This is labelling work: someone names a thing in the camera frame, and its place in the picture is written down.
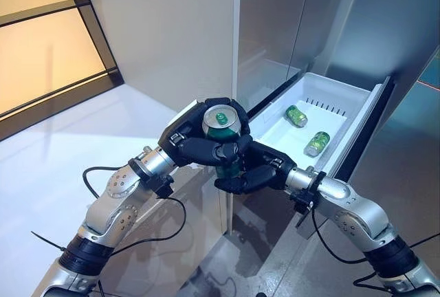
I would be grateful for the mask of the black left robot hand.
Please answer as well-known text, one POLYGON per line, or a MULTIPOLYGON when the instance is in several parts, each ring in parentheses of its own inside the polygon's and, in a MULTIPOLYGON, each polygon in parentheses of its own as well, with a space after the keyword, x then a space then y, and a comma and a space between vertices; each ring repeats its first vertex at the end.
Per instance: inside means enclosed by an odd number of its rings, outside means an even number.
POLYGON ((243 157, 252 142, 249 118, 245 109, 231 98, 194 100, 175 120, 168 124, 158 145, 178 167, 191 163, 205 166, 226 166, 243 157), (202 121, 207 110, 215 105, 228 105, 236 110, 241 123, 240 136, 236 140, 214 141, 205 136, 202 121))

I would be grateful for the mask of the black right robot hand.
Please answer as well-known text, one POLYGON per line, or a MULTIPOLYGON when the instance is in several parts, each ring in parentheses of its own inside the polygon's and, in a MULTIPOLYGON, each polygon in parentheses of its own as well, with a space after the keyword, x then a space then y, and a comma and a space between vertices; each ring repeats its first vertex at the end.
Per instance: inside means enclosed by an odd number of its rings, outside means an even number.
POLYGON ((250 142, 241 158, 243 173, 216 179, 216 188, 234 195, 254 193, 265 187, 284 190, 289 172, 297 167, 287 154, 257 141, 250 142))

